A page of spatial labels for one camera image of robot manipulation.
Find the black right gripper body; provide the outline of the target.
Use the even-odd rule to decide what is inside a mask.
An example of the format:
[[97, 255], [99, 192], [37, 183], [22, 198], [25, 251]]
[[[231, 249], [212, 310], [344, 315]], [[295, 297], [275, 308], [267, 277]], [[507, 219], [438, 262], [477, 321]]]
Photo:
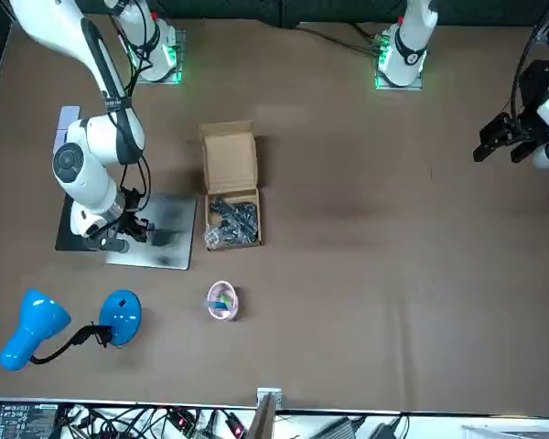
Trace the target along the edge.
[[143, 240], [143, 222], [134, 212], [125, 211], [120, 218], [109, 224], [107, 236], [115, 238], [118, 234], [126, 235], [134, 241]]

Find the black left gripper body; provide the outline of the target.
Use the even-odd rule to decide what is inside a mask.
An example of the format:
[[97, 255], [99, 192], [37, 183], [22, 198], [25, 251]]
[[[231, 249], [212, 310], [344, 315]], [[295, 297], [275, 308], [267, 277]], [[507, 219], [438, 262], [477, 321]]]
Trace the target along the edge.
[[538, 115], [549, 86], [549, 60], [536, 59], [518, 76], [511, 92], [511, 132], [518, 137], [544, 137], [549, 128]]

